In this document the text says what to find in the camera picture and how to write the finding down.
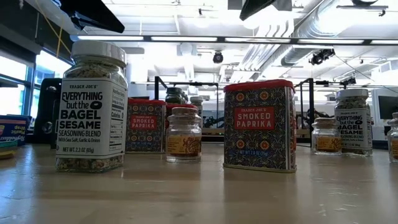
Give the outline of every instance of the smoked paprika tin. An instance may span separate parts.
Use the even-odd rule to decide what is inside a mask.
[[[224,166],[295,172],[294,87],[287,80],[224,87]]]
[[[165,106],[161,100],[128,99],[126,153],[165,152]]]

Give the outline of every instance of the everything but the bagel seasoning jar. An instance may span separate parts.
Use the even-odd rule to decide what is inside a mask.
[[[201,118],[195,108],[173,108],[166,131],[167,162],[198,162],[201,157]]]
[[[75,65],[62,80],[56,168],[105,172],[123,164],[127,81],[126,53],[98,41],[72,48]]]
[[[372,155],[371,110],[367,89],[340,90],[336,94],[335,118],[342,139],[342,153]]]

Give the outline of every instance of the seasoning blend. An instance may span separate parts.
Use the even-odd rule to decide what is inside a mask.
[[[224,166],[295,172],[294,87],[287,80],[224,88]]]
[[[334,118],[317,118],[312,124],[312,152],[315,154],[341,154],[341,136]]]
[[[391,126],[391,130],[387,133],[390,161],[398,163],[398,113],[393,113],[392,120],[387,124]]]
[[[126,153],[165,152],[165,105],[161,100],[128,100]]]
[[[203,106],[201,105],[201,103],[203,102],[203,97],[202,96],[191,96],[190,98],[191,100],[191,104],[195,105],[198,108],[198,115],[199,117],[202,119],[202,123],[200,123],[200,128],[203,127]]]
[[[341,133],[342,152],[372,155],[371,111],[367,89],[340,90],[336,94],[335,117]]]
[[[167,162],[198,162],[201,157],[200,117],[195,108],[176,107],[166,132]]]
[[[127,81],[126,53],[105,42],[81,40],[75,65],[62,80],[56,168],[104,172],[123,164]]]
[[[177,87],[168,87],[166,90],[166,103],[169,104],[183,104],[182,89]]]

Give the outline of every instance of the wooden table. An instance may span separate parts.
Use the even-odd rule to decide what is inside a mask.
[[[295,174],[224,169],[223,147],[199,164],[127,155],[105,174],[57,173],[49,146],[0,161],[0,223],[398,223],[398,164],[374,157],[311,156]]]

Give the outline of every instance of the fluorescent light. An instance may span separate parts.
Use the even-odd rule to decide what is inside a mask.
[[[263,37],[227,37],[226,42],[247,42],[247,43],[289,43],[290,39],[272,39]]]
[[[301,44],[362,44],[363,40],[341,40],[341,39],[300,39]]]
[[[216,42],[217,37],[167,37],[155,36],[151,37],[153,41],[186,41],[186,42]]]
[[[371,44],[398,44],[398,40],[372,40]]]
[[[140,41],[144,40],[141,36],[127,36],[127,35],[76,35],[72,37],[77,40],[103,40],[103,41]]]

